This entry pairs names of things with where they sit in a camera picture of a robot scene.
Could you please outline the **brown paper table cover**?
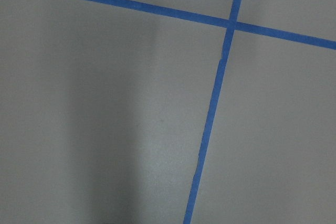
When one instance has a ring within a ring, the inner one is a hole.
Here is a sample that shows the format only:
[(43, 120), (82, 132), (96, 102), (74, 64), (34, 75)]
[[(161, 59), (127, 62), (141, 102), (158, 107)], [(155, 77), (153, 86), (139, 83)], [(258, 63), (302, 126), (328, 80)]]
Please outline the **brown paper table cover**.
[(1, 223), (335, 223), (335, 0), (1, 0)]

